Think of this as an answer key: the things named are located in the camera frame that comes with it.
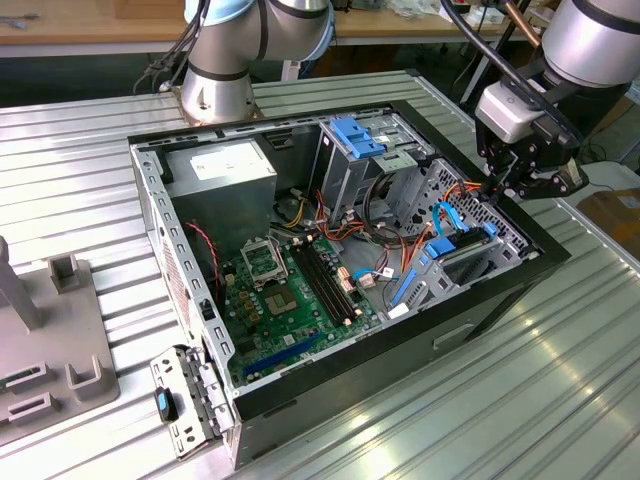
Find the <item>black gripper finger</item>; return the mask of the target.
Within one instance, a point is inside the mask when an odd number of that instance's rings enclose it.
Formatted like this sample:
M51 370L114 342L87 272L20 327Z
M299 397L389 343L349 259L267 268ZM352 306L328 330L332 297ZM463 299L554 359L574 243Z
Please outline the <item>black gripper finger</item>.
M570 196L590 183L586 172L574 158L553 172L542 175L534 168L534 162L515 162L503 178L502 185L519 198L545 199Z
M485 160L483 171L486 178L480 187L482 201L498 201L502 196L513 197L516 185L511 175L515 158L504 144L479 141L478 155Z

